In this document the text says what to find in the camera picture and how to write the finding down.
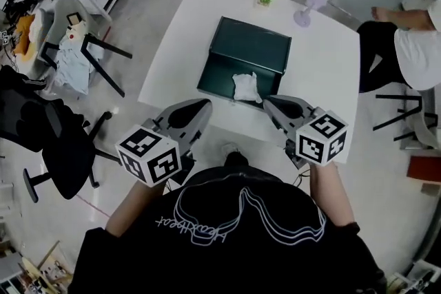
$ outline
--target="dark green box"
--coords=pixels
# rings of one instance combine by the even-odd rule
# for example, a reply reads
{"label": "dark green box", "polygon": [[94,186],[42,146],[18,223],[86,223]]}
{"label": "dark green box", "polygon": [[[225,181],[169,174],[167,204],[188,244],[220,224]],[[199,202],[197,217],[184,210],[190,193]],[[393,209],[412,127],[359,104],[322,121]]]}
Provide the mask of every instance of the dark green box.
{"label": "dark green box", "polygon": [[[222,17],[209,48],[198,89],[234,99],[235,74],[257,75],[260,97],[277,94],[285,73],[291,37],[242,21]],[[241,101],[254,107],[262,104]]]}

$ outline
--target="seated person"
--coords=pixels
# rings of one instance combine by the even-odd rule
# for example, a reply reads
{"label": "seated person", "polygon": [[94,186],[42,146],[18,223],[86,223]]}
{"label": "seated person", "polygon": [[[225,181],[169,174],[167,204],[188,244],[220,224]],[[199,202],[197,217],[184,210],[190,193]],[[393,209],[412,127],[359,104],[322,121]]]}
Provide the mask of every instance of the seated person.
{"label": "seated person", "polygon": [[164,196],[136,182],[105,230],[86,233],[69,294],[386,293],[335,164],[311,167],[309,197],[234,144],[223,152],[224,167]]}
{"label": "seated person", "polygon": [[[441,0],[428,10],[372,8],[360,34],[360,92],[391,82],[428,90],[441,82]],[[381,62],[371,71],[376,55]]]}

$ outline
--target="white sneaker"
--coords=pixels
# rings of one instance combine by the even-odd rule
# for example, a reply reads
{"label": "white sneaker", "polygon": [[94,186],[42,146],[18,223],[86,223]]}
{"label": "white sneaker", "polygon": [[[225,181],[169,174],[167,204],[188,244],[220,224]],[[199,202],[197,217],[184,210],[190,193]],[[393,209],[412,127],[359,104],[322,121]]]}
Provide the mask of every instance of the white sneaker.
{"label": "white sneaker", "polygon": [[220,148],[220,151],[222,152],[222,154],[225,158],[227,158],[228,155],[232,152],[239,152],[240,153],[239,146],[236,145],[235,143],[226,143],[225,145],[223,145]]}

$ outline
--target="white t-shirt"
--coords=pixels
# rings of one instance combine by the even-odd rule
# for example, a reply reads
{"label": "white t-shirt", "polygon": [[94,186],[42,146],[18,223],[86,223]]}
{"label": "white t-shirt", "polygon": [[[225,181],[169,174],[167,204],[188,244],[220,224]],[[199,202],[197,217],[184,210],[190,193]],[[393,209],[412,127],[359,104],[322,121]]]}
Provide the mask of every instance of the white t-shirt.
{"label": "white t-shirt", "polygon": [[436,31],[395,32],[401,73],[415,90],[428,90],[441,82],[441,0],[427,9]]}

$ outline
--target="black t-shirt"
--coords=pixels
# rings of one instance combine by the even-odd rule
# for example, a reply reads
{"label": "black t-shirt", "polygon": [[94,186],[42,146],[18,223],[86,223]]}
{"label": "black t-shirt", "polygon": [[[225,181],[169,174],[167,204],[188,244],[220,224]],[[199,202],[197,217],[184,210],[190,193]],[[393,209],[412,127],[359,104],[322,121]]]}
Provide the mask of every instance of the black t-shirt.
{"label": "black t-shirt", "polygon": [[198,182],[154,201],[121,238],[88,231],[69,292],[385,293],[357,224],[336,227],[300,189],[241,170],[196,175]]}

